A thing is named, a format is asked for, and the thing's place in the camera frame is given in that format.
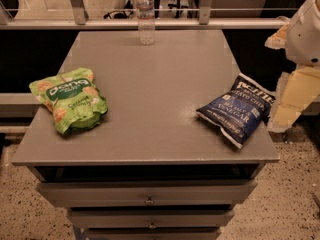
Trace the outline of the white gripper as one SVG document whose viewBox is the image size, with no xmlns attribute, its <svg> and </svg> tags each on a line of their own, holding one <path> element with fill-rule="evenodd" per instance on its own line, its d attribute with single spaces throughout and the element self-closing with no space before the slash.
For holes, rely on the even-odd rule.
<svg viewBox="0 0 320 240">
<path fill-rule="evenodd" d="M 276 87 L 267 128 L 285 132 L 320 95 L 320 0 L 306 0 L 291 20 L 265 41 L 270 49 L 284 49 L 288 60 L 299 64 L 291 73 L 283 72 Z"/>
</svg>

